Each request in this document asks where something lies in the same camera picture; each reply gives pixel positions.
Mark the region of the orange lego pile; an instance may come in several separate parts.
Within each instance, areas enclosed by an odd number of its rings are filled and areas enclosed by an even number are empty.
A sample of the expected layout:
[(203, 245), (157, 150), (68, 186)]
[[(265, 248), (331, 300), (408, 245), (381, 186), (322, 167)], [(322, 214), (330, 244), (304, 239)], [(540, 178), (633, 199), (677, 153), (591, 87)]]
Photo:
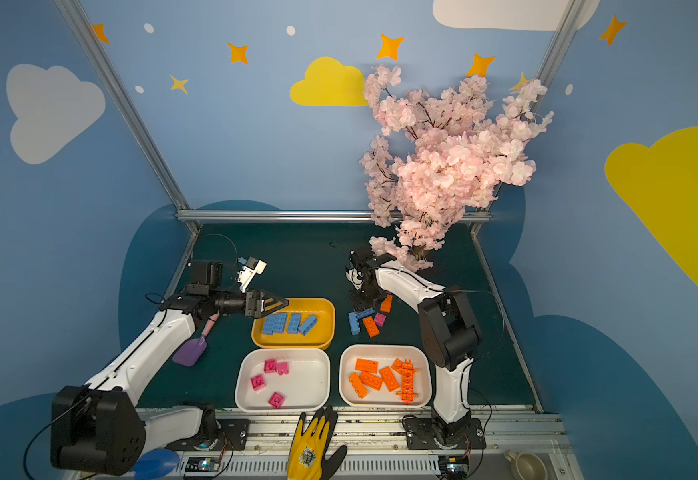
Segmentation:
[(401, 360), (402, 373), (401, 376), (401, 387), (397, 392), (404, 404), (411, 404), (414, 400), (418, 398), (418, 394), (415, 392), (415, 374), (418, 370), (415, 368), (411, 360)]

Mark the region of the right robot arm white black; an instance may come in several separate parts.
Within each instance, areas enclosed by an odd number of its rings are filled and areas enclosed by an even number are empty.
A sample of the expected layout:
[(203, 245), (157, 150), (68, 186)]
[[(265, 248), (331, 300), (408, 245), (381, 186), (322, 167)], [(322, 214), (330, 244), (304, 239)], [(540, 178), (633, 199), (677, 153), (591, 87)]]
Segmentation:
[(483, 334), (467, 293), (430, 282), (392, 255), (377, 256), (368, 247), (349, 253), (346, 278), (355, 308), (378, 307), (391, 294), (418, 314), (424, 354), (436, 372), (430, 421), (436, 444), (485, 447), (484, 426), (468, 403), (470, 371)]

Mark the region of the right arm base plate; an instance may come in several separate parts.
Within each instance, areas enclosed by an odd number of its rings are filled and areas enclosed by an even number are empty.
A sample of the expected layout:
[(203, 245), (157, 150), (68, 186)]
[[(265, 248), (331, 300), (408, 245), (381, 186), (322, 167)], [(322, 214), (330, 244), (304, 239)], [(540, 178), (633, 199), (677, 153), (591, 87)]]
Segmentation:
[(485, 433), (479, 419), (470, 414), (446, 423), (441, 418), (406, 415), (401, 419), (409, 450), (484, 449)]

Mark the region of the orange lego plate bottom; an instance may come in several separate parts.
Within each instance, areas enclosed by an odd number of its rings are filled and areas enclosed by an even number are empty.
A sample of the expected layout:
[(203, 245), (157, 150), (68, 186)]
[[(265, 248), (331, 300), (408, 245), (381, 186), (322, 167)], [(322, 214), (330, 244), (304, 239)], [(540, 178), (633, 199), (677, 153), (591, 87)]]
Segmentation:
[(380, 330), (379, 330), (377, 324), (375, 323), (373, 317), (368, 316), (368, 317), (363, 318), (362, 323), (363, 323), (365, 330), (370, 338), (374, 338), (380, 334)]

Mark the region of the orange lego brick top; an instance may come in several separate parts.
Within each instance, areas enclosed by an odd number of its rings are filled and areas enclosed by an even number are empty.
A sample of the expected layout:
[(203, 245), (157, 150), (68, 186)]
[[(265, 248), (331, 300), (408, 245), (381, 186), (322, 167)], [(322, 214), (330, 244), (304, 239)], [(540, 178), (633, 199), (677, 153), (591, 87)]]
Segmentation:
[(360, 381), (364, 386), (374, 390), (379, 390), (384, 383), (381, 377), (366, 371), (360, 374)]

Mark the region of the blue lego brick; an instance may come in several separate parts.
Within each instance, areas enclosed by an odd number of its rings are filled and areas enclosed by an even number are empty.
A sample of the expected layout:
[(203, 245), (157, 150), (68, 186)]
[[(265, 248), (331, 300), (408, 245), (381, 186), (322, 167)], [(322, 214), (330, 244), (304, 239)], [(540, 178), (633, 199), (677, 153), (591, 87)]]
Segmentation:
[(264, 319), (261, 333), (263, 335), (273, 335), (279, 331), (280, 320), (279, 316), (274, 314)]
[(315, 315), (310, 315), (300, 324), (298, 332), (301, 335), (306, 336), (314, 328), (317, 322), (317, 317)]
[(302, 314), (298, 312), (291, 312), (288, 317), (287, 333), (289, 335), (298, 335), (298, 328), (301, 324)]
[(356, 312), (356, 316), (360, 320), (362, 320), (366, 317), (373, 317), (374, 315), (375, 315), (375, 310), (373, 308), (368, 308), (368, 309), (362, 310), (360, 312)]
[(284, 333), (288, 323), (288, 313), (279, 312), (273, 316), (272, 331), (274, 333)]

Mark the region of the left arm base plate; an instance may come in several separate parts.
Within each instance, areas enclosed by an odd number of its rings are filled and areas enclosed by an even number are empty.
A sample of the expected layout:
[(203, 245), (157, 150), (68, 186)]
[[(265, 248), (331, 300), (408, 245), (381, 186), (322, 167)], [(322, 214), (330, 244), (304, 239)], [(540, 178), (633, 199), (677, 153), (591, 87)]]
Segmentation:
[(221, 452), (243, 451), (250, 427), (249, 419), (217, 419), (216, 426), (202, 427), (193, 437), (180, 439), (167, 445), (172, 451)]

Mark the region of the magenta small lego brick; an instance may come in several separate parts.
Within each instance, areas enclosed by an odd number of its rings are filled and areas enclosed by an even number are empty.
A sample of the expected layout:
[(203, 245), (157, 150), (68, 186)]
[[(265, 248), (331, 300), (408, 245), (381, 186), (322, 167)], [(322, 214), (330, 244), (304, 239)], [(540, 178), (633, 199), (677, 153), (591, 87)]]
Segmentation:
[(266, 388), (266, 381), (265, 381), (265, 378), (262, 374), (258, 374), (258, 375), (253, 376), (250, 379), (250, 383), (251, 383), (251, 388), (256, 392), (259, 392), (259, 391)]

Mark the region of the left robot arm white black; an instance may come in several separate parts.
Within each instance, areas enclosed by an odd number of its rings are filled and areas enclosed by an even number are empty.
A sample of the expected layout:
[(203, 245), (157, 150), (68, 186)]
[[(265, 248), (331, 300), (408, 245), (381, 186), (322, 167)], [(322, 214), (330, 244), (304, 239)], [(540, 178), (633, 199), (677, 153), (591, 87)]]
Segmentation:
[(220, 263), (192, 263), (191, 282), (160, 302), (151, 322), (119, 356), (84, 385), (66, 386), (55, 396), (53, 467), (119, 476), (143, 454), (173, 442), (217, 441), (216, 416), (208, 407), (178, 406), (144, 419), (137, 406), (163, 365), (172, 356), (189, 359), (189, 349), (204, 343), (221, 317), (260, 319), (288, 306), (284, 297), (250, 288), (253, 277), (264, 272), (264, 261), (249, 257), (240, 265), (239, 287), (229, 291), (219, 286)]

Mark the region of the orange lego plate remaining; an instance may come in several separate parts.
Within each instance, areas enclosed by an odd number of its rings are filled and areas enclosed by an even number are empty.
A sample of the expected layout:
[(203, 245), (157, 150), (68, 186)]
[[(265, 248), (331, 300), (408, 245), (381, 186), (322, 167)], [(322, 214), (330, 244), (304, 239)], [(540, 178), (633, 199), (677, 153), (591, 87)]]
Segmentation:
[(381, 313), (389, 313), (391, 311), (392, 303), (393, 296), (387, 295), (385, 299), (382, 301), (381, 306), (379, 307), (379, 311)]

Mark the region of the orange lego plate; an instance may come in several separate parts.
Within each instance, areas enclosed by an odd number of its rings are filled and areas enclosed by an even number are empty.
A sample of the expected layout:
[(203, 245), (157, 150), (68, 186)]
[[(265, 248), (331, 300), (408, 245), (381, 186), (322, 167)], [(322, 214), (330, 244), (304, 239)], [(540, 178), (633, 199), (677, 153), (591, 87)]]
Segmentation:
[(379, 330), (377, 324), (375, 323), (373, 317), (368, 316), (368, 317), (363, 318), (362, 323), (363, 323), (365, 330), (370, 338), (374, 338), (380, 334), (380, 330)]
[(358, 358), (355, 363), (355, 369), (359, 372), (376, 374), (378, 372), (378, 362), (363, 358)]
[(400, 383), (391, 367), (384, 367), (379, 370), (379, 375), (384, 381), (384, 385), (389, 392), (396, 392), (400, 389)]
[(403, 365), (403, 362), (402, 362), (400, 359), (396, 359), (396, 360), (393, 362), (391, 368), (392, 368), (392, 370), (395, 371), (396, 373), (401, 374), (402, 371), (403, 371), (402, 365)]

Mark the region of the orange lego brick cluster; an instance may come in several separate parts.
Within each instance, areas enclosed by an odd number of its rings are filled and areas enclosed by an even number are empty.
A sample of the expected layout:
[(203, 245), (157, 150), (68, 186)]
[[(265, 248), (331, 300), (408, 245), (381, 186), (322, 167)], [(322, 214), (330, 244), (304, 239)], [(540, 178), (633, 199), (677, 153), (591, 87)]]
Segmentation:
[(367, 388), (362, 382), (361, 377), (356, 372), (350, 374), (349, 382), (359, 399), (364, 399), (367, 396)]

